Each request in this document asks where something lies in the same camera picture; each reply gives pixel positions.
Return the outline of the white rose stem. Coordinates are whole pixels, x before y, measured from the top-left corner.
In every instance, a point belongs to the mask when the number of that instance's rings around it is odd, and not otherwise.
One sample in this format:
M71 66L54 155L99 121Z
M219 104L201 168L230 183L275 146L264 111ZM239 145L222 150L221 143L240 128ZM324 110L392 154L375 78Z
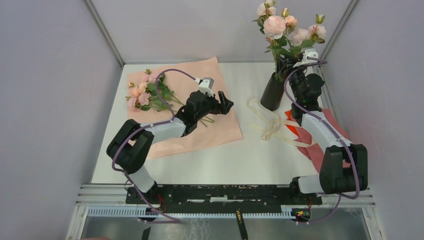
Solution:
M276 15L277 8L274 6L275 1L263 0L256 9L256 19L253 22L259 26L259 31L265 36L268 42L266 53L272 53L275 68L274 81L281 82L281 71L283 69L283 54L286 51L284 47L287 45L285 33L287 23L284 17Z

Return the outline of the cream printed ribbon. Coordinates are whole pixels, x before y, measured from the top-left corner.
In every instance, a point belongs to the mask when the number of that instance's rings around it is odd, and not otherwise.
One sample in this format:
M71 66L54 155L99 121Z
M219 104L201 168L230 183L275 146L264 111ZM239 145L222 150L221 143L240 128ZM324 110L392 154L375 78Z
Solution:
M278 114L266 109L264 106L261 105L260 101L257 98L250 98L246 102L246 106L256 117L258 117L262 122L264 122L264 126L260 126L251 122L246 124L249 128L256 129L261 132L260 139L262 141L269 141L270 138L274 136L283 143L295 147L304 148L308 148L311 145L317 143L314 138L312 138L311 144L305 144L287 137L287 135L280 130L280 127L285 126L286 124L293 125L293 123L289 123L287 119L281 119Z

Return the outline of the pink paper bouquet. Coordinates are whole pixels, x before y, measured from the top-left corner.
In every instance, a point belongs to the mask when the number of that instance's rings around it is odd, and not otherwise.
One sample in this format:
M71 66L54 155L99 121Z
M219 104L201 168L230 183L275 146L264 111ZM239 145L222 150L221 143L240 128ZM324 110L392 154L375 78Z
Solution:
M214 80L213 93L217 94L219 91L223 91L226 97L230 96L216 57L151 68L150 74L147 74L146 70L146 68L143 68L142 71L129 73L127 75L127 83L134 83L135 86L139 86L141 82L152 80L153 77L167 70L164 80L165 84L174 92L174 95L181 103L185 103L190 93L198 90L198 86L194 80L177 72L177 70L182 70L195 78L212 78ZM188 136L171 138L153 144L147 159L202 150L241 140L242 138L235 108L233 107L226 115L209 114L205 123L199 122L197 128Z

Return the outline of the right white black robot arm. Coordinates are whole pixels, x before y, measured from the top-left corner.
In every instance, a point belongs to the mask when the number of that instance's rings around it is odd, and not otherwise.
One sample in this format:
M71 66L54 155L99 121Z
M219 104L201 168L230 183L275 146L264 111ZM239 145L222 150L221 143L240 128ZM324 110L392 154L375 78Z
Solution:
M284 88L291 88L287 97L291 101L291 117L305 129L323 151L318 174L295 177L295 187L289 189L289 199L302 204L309 194L338 194L357 199L368 187L368 152L364 145L346 139L326 118L318 104L323 79L305 69L326 64L316 56L304 56L301 61L288 66Z

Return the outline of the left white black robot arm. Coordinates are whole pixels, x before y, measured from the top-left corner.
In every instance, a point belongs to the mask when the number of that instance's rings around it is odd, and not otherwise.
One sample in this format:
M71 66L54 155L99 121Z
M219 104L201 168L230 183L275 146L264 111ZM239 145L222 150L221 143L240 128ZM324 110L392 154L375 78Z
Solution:
M234 106L223 91L208 96L200 91L192 92L186 104L169 120L149 124L140 124L134 119L124 122L106 149L112 160L112 169L121 172L138 190L138 197L145 204L153 203L157 198L156 181L151 177L145 162L153 144L182 138L191 134L203 117L226 115Z

